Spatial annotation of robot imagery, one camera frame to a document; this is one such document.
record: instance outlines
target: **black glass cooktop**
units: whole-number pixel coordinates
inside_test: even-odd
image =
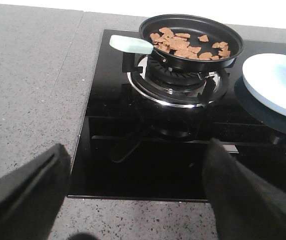
[[[211,138],[286,191],[286,134],[252,117],[234,93],[245,59],[286,54],[285,43],[245,40],[243,53],[226,69],[226,95],[204,111],[160,105],[136,92],[122,73],[122,53],[109,46],[113,34],[139,37],[104,30],[68,197],[207,201],[201,173]]]

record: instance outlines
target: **plate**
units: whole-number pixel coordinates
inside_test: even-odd
[[[251,56],[242,70],[248,91],[268,108],[286,116],[286,55]]]

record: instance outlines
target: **light green pan handle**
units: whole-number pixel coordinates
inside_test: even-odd
[[[134,54],[151,54],[154,48],[148,41],[119,35],[112,35],[109,45],[119,51]]]

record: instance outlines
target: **gas stove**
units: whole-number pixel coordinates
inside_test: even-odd
[[[156,71],[158,63],[144,55],[136,56],[142,73],[123,73],[111,35],[139,37],[104,30],[68,197],[206,202],[202,163],[211,138],[286,192],[286,126],[249,114],[247,100],[238,97],[246,94],[235,93],[248,57],[286,54],[286,43],[245,40],[233,67],[206,75]],[[187,84],[172,82],[180,77]],[[208,77],[214,87],[206,96]]]

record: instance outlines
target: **granite countertop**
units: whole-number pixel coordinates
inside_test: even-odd
[[[54,143],[74,157],[103,29],[146,18],[0,5],[0,177]],[[230,25],[244,39],[286,43],[286,30]],[[210,204],[66,198],[49,239],[215,240]]]

